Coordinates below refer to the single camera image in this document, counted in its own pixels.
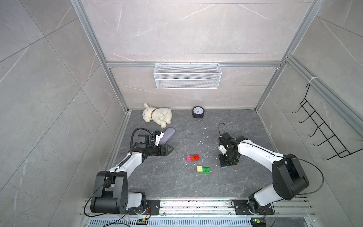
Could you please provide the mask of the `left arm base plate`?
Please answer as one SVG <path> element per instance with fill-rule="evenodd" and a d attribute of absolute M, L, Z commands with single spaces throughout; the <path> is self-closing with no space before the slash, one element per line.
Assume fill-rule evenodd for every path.
<path fill-rule="evenodd" d="M 128 208 L 129 215 L 158 215 L 160 211 L 160 200 L 143 200 L 139 207 Z"/>

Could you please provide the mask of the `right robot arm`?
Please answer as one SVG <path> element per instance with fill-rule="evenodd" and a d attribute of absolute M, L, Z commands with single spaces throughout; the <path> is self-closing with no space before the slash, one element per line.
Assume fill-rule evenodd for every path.
<path fill-rule="evenodd" d="M 299 159 L 292 154 L 283 155 L 263 148 L 244 136 L 233 138 L 223 133 L 218 138 L 218 155 L 221 167 L 237 165 L 240 156 L 246 156 L 272 173 L 272 184 L 248 197 L 248 209 L 259 214 L 264 207 L 280 200 L 291 200 L 310 183 Z"/>

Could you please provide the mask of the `green long lego brick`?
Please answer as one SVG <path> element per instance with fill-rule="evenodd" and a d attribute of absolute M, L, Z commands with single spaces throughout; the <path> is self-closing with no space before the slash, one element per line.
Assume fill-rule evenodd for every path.
<path fill-rule="evenodd" d="M 209 167 L 203 167 L 202 168 L 202 173 L 203 174 L 209 174 L 211 171 L 210 171 L 210 168 Z"/>

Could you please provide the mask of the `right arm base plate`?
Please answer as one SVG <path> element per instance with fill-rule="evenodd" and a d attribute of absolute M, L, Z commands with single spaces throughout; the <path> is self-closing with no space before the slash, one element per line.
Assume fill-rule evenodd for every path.
<path fill-rule="evenodd" d="M 260 206 L 259 204 L 249 201 L 248 199 L 232 200 L 231 206 L 234 208 L 236 215 L 273 215 L 274 210 L 271 204 Z"/>

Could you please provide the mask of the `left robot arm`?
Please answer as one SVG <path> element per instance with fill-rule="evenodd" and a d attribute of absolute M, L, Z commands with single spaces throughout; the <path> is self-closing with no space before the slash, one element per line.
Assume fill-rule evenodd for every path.
<path fill-rule="evenodd" d="M 126 214 L 128 211 L 143 212 L 147 206 L 146 195 L 130 192 L 128 178 L 149 156 L 168 156 L 174 147 L 136 142 L 126 157 L 115 167 L 96 175 L 94 192 L 90 198 L 92 213 Z"/>

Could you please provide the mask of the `yellow-green lego brick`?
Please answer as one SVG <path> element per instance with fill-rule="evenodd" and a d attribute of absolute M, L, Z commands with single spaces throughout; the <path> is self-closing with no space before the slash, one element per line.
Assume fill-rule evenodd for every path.
<path fill-rule="evenodd" d="M 203 172 L 203 166 L 197 166 L 197 172 L 202 173 Z"/>

